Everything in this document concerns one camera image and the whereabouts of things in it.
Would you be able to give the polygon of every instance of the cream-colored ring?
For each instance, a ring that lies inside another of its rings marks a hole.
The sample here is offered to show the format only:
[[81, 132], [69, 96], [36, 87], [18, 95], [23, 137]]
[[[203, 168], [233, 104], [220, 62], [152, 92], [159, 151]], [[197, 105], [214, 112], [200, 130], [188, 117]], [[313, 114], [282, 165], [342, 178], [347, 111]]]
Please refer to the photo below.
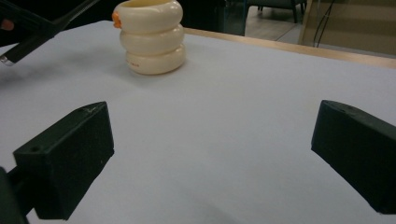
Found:
[[183, 44], [176, 50], [157, 56], [139, 56], [126, 53], [129, 67], [143, 75], [158, 75], [173, 71], [186, 60], [186, 50]]
[[131, 35], [120, 32], [121, 45], [132, 54], [156, 55], [177, 49], [183, 42], [184, 31], [180, 24], [166, 32], [151, 35]]
[[183, 9], [175, 0], [130, 0], [114, 9], [121, 29], [131, 34], [151, 34], [176, 27], [183, 17]]

